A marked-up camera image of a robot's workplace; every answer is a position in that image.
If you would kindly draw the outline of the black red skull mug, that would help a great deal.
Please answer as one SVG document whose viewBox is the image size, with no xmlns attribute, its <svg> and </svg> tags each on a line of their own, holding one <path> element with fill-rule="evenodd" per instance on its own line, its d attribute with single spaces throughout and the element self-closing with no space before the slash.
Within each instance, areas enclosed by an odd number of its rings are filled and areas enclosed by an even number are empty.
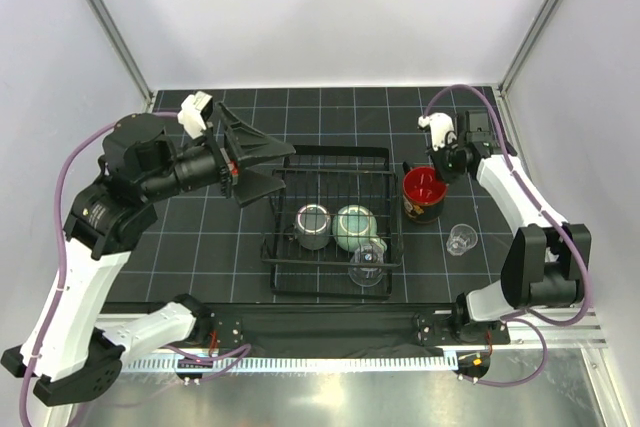
<svg viewBox="0 0 640 427">
<path fill-rule="evenodd" d="M 404 213 L 418 224 L 436 221 L 444 211 L 448 186 L 439 180 L 431 166 L 402 164 L 402 195 Z"/>
</svg>

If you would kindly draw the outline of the small clear glass cup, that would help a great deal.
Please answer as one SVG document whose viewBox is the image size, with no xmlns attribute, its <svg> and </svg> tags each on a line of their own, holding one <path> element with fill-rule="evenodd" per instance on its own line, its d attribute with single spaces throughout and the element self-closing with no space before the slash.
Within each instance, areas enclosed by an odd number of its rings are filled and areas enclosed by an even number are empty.
<svg viewBox="0 0 640 427">
<path fill-rule="evenodd" d="M 456 224 L 452 227 L 446 242 L 447 252 L 452 256 L 462 256 L 478 243 L 477 231 L 468 224 Z"/>
</svg>

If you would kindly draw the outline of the dark green ceramic mug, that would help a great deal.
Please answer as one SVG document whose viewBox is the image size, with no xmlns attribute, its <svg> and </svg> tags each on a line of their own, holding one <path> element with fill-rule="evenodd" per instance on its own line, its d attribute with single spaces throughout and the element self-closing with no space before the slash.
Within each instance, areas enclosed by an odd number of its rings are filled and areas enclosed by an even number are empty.
<svg viewBox="0 0 640 427">
<path fill-rule="evenodd" d="M 303 249 L 317 251 L 325 248 L 331 238 L 332 218 L 320 204 L 306 204 L 294 216 L 287 239 L 296 241 Z"/>
</svg>

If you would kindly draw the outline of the teal speckled ceramic mug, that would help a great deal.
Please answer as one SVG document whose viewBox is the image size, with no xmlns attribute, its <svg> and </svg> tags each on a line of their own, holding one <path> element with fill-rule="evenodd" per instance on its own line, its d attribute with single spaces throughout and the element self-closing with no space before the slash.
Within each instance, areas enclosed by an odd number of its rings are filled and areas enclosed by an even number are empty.
<svg viewBox="0 0 640 427">
<path fill-rule="evenodd" d="M 354 253 L 364 245 L 375 245 L 383 252 L 386 242 L 378 236 L 378 223 L 374 214 L 361 205 L 342 207 L 332 221 L 332 234 L 338 247 Z"/>
</svg>

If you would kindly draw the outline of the large clear plastic cup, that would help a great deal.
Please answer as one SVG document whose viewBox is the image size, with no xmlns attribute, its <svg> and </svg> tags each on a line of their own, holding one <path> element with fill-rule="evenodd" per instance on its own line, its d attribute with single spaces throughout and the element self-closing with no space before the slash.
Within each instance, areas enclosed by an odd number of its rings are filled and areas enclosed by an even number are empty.
<svg viewBox="0 0 640 427">
<path fill-rule="evenodd" d="M 350 263 L 350 279 L 361 287 L 373 287 L 383 276 L 384 248 L 376 242 L 364 243 L 355 250 Z"/>
</svg>

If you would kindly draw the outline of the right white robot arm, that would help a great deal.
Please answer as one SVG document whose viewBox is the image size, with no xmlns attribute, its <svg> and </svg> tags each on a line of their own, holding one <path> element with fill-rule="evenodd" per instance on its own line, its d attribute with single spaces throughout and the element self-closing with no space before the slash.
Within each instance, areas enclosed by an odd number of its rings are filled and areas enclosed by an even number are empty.
<svg viewBox="0 0 640 427">
<path fill-rule="evenodd" d="M 524 171 L 492 112 L 420 118 L 429 131 L 429 155 L 446 184 L 469 175 L 490 194 L 513 234 L 500 278 L 461 294 L 450 319 L 452 335 L 473 343 L 486 323 L 506 321 L 540 307 L 588 307 L 591 233 L 546 202 Z"/>
</svg>

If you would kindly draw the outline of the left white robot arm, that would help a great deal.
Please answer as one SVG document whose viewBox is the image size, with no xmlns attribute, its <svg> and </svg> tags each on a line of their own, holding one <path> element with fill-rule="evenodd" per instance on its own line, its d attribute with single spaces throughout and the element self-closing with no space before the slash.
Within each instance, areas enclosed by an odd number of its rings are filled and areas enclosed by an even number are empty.
<svg viewBox="0 0 640 427">
<path fill-rule="evenodd" d="M 224 104 L 188 99 L 176 120 L 189 136 L 177 147 L 165 113 L 128 115 L 101 129 L 95 180 L 57 216 L 58 269 L 46 305 L 21 345 L 2 365 L 22 380 L 23 396 L 57 407 L 90 402 L 122 368 L 156 349 L 201 347 L 213 331 L 209 308 L 188 294 L 119 327 L 96 322 L 107 295 L 157 220 L 158 202 L 210 185 L 247 206 L 284 187 L 257 166 L 291 156 L 294 147 L 240 120 Z"/>
</svg>

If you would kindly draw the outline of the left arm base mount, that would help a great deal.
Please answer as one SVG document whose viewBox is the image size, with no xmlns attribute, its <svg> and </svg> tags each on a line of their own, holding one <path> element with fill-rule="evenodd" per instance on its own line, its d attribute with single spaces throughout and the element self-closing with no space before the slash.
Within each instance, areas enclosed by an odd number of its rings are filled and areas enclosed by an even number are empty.
<svg viewBox="0 0 640 427">
<path fill-rule="evenodd" d="M 207 348 L 207 353 L 202 356 L 181 350 L 175 346 L 175 341 L 169 342 L 166 345 L 168 350 L 182 357 L 182 367 L 194 369 L 204 367 L 206 370 L 210 370 L 210 373 L 207 375 L 202 375 L 195 371 L 177 373 L 177 377 L 185 386 L 190 384 L 201 385 L 229 374 L 251 352 L 252 345 L 245 343 L 238 345 L 230 351 L 220 353 L 220 341 L 218 339 L 213 312 L 190 294 L 179 294 L 175 296 L 171 302 L 180 307 L 184 307 L 194 320 L 194 326 L 188 330 L 182 342 L 190 346 L 205 346 Z"/>
</svg>

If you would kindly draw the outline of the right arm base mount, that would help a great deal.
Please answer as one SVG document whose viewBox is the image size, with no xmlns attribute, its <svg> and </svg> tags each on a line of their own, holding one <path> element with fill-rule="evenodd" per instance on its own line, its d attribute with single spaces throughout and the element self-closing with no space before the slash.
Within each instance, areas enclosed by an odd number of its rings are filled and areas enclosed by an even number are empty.
<svg viewBox="0 0 640 427">
<path fill-rule="evenodd" d="M 429 353 L 443 354 L 453 363 L 453 372 L 471 379 L 481 379 L 491 366 L 497 347 L 510 344 L 507 327 L 499 321 L 474 322 L 456 318 L 451 311 L 417 314 L 417 343 Z"/>
</svg>

